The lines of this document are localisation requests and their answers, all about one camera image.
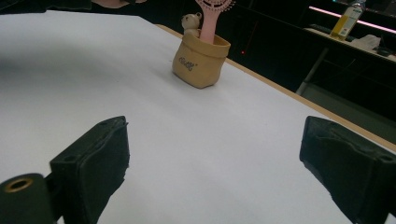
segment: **yellow bottle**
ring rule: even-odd
[[[356,0],[350,3],[334,28],[332,28],[330,36],[335,39],[345,40],[363,13],[365,2],[366,0]]]

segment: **pink light strip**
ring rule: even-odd
[[[326,10],[318,8],[318,7],[309,7],[309,8],[312,9],[312,10],[321,12],[321,13],[325,13],[325,14],[334,16],[334,17],[341,17],[341,15],[339,15],[337,13],[326,11]],[[394,31],[394,30],[391,30],[391,29],[389,29],[387,27],[382,27],[382,26],[379,26],[379,25],[375,25],[375,24],[372,24],[372,23],[367,22],[367,21],[358,21],[358,23],[366,25],[366,26],[373,27],[373,28],[378,29],[378,30],[383,30],[383,31],[386,31],[386,32],[390,32],[390,33],[396,34],[396,31]]]

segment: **printed logo on basket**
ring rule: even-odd
[[[192,63],[187,61],[185,58],[181,57],[178,59],[178,61],[183,64],[184,66],[186,66],[187,69],[189,69],[189,71],[192,71],[192,68],[194,68],[194,66],[197,66],[197,63]]]

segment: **hairbrush bristles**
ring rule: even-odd
[[[202,9],[207,8],[212,11],[228,11],[233,5],[234,0],[195,0]]]

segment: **plush bear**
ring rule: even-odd
[[[184,28],[184,35],[192,34],[195,37],[199,37],[198,27],[202,14],[197,12],[195,14],[187,14],[181,18],[181,26]]]

